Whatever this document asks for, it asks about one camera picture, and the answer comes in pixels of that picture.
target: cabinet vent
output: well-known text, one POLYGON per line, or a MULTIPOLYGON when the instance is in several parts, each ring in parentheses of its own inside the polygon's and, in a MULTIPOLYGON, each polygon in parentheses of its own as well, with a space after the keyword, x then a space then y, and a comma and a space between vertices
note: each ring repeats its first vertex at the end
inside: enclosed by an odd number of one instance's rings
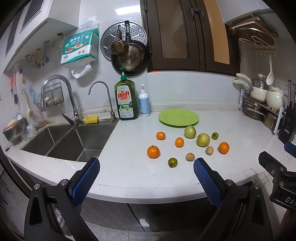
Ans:
POLYGON ((22 15, 22 10, 15 16, 15 19, 12 22, 11 29, 10 29, 9 36, 8 36, 8 40, 7 40, 7 44, 6 44, 5 56, 7 55, 7 53, 9 52, 9 50, 11 49, 11 47, 15 41, 15 32, 17 30, 17 25, 18 25, 21 15, 22 15))
POLYGON ((22 23, 21 31, 41 12, 44 0, 32 0, 22 23))

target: white cabinet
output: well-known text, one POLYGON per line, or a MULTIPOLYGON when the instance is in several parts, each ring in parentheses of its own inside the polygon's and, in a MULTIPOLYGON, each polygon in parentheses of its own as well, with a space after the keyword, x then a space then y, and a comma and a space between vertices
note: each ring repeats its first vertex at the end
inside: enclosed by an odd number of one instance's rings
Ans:
POLYGON ((262 0, 217 0, 223 23, 269 9, 262 0))
POLYGON ((58 38, 78 27, 81 0, 31 0, 1 38, 4 49, 3 72, 11 70, 16 61, 42 48, 44 42, 58 38))

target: double basin sink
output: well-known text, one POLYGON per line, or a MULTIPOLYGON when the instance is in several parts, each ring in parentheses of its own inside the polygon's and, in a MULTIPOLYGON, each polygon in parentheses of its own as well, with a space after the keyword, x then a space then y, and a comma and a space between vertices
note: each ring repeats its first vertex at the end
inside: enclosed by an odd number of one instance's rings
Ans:
POLYGON ((42 156, 87 162, 98 157, 116 123, 48 126, 21 149, 42 156))

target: wire basket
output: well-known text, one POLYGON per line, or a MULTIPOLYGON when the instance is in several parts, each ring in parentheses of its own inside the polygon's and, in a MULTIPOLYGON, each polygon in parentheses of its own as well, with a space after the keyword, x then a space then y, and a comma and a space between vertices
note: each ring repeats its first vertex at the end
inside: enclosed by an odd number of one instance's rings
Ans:
MULTIPOLYGON (((64 95, 61 83, 51 85, 45 89, 45 103, 46 107, 58 105, 64 102, 64 95)), ((37 107, 41 107, 41 94, 38 95, 36 101, 37 107)))

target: hanging spoon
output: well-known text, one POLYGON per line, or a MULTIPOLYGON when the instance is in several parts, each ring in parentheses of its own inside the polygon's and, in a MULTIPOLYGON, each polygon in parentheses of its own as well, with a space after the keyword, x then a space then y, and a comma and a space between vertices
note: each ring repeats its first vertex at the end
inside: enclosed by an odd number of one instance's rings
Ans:
POLYGON ((266 78, 266 84, 267 85, 272 85, 272 83, 274 82, 274 75, 272 73, 272 66, 271 66, 271 55, 269 55, 269 68, 270 68, 270 72, 266 78))

